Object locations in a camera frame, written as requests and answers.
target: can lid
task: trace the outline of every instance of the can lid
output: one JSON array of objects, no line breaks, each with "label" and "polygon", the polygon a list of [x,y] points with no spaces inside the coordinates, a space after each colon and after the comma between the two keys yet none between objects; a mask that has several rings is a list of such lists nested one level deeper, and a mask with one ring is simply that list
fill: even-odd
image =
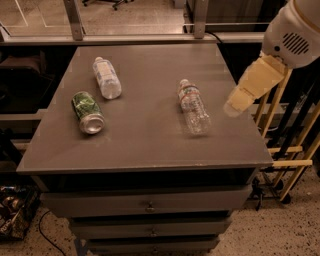
[{"label": "can lid", "polygon": [[104,119],[101,115],[87,115],[81,119],[80,129],[88,134],[95,134],[104,127]]}]

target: table top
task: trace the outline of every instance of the table top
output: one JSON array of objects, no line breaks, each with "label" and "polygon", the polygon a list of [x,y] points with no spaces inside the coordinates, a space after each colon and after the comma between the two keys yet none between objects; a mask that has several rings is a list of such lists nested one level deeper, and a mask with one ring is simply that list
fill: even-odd
[{"label": "table top", "polygon": [[[92,64],[113,64],[119,98],[101,96]],[[177,88],[194,82],[212,119],[207,136],[187,132]],[[223,112],[235,83],[216,44],[78,47],[17,171],[20,174],[108,173],[271,166],[249,113]],[[106,119],[86,135],[71,106],[79,91],[92,94]]]}]

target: drawer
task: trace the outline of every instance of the drawer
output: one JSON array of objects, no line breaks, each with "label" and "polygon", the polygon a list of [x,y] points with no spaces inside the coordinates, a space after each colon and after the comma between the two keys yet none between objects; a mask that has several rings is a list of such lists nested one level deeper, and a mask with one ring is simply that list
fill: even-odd
[{"label": "drawer", "polygon": [[43,193],[41,201],[57,217],[141,215],[175,212],[201,212],[241,208],[251,186],[217,187],[204,190],[184,188],[179,192],[117,194],[107,192]]},{"label": "drawer", "polygon": [[87,248],[100,253],[161,253],[176,251],[209,251],[219,243],[218,237],[165,238],[161,240],[89,240]]},{"label": "drawer", "polygon": [[147,218],[150,215],[143,218],[143,215],[90,221],[70,220],[70,229],[80,239],[156,238],[224,233],[231,219],[215,218],[212,215],[213,213],[197,214],[193,217],[152,215],[156,218]]}]

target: cable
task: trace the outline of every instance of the cable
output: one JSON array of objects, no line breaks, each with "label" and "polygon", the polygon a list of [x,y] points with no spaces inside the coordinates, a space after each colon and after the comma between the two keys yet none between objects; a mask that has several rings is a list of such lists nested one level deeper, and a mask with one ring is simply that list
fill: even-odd
[{"label": "cable", "polygon": [[43,232],[42,232],[42,230],[41,230],[41,221],[42,221],[42,219],[44,218],[44,216],[46,216],[49,212],[50,212],[50,211],[45,212],[45,213],[41,216],[41,218],[40,218],[40,220],[39,220],[38,226],[39,226],[40,234],[41,234],[51,245],[53,245],[56,249],[58,249],[58,250],[62,253],[63,256],[67,256],[57,245],[55,245],[52,241],[50,241],[50,240],[46,237],[46,235],[43,234]]},{"label": "cable", "polygon": [[231,76],[232,76],[233,80],[237,83],[238,81],[236,81],[237,79],[236,79],[235,67],[233,65],[233,62],[231,61],[231,55],[229,54],[229,51],[228,51],[228,49],[226,47],[226,44],[215,33],[211,32],[211,31],[206,31],[206,33],[214,36],[218,40],[218,42],[220,44],[219,49],[221,51],[222,57],[223,57],[224,61],[226,62],[227,66],[228,66],[228,68],[230,70],[230,73],[231,73]]}]

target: drawer handle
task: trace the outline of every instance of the drawer handle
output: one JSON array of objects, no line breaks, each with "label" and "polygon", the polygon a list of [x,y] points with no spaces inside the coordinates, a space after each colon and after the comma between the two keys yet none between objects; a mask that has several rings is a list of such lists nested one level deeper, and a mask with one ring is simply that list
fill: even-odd
[{"label": "drawer handle", "polygon": [[156,233],[156,231],[154,229],[152,229],[150,237],[157,237],[158,234]]},{"label": "drawer handle", "polygon": [[152,254],[157,254],[158,252],[157,247],[153,247]]},{"label": "drawer handle", "polygon": [[156,211],[156,209],[152,206],[152,202],[149,202],[149,205],[145,210],[147,213],[154,213]]}]

